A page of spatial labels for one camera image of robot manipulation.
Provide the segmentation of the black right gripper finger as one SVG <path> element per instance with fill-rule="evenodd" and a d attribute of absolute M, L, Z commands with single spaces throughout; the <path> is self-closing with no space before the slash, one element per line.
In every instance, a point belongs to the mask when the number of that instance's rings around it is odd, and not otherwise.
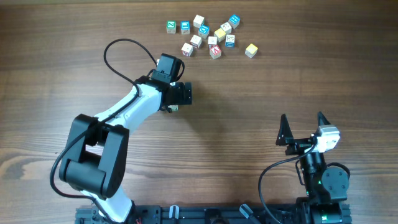
<path fill-rule="evenodd" d="M 294 137 L 291 132 L 287 116 L 286 114 L 282 114 L 280 117 L 280 128 L 275 144 L 277 146 L 287 146 L 293 143 Z"/>
<path fill-rule="evenodd" d="M 330 125 L 331 123 L 326 119 L 324 114 L 319 111 L 317 114 L 318 126 Z"/>

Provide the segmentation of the white block green side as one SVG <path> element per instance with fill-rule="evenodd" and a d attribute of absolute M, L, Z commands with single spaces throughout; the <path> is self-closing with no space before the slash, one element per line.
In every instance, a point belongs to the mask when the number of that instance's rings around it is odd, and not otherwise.
<path fill-rule="evenodd" d="M 171 111 L 178 111 L 178 105 L 169 105 L 168 109 Z"/>

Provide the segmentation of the white block red V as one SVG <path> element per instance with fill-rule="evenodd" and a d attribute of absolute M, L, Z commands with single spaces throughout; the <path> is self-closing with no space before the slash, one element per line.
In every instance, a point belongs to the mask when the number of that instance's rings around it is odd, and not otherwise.
<path fill-rule="evenodd" d="M 193 46 L 191 44 L 184 43 L 181 51 L 184 56 L 190 57 L 193 52 Z"/>

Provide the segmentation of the white block red side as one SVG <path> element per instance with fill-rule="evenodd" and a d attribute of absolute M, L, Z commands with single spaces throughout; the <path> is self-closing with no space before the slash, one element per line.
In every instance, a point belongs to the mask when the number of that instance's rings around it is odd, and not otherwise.
<path fill-rule="evenodd" d="M 199 49 L 202 43 L 202 38 L 198 35 L 193 35 L 190 43 L 194 48 Z"/>

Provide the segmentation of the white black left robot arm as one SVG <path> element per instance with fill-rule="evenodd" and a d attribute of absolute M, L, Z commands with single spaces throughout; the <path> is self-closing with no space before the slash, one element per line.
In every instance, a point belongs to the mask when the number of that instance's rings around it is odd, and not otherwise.
<path fill-rule="evenodd" d="M 130 134 L 157 111 L 192 103 L 191 83 L 180 81 L 185 64 L 162 54 L 155 65 L 110 109 L 96 116 L 78 115 L 52 168 L 79 191 L 77 198 L 91 200 L 107 223 L 127 223 L 134 211 L 134 202 L 121 187 Z"/>

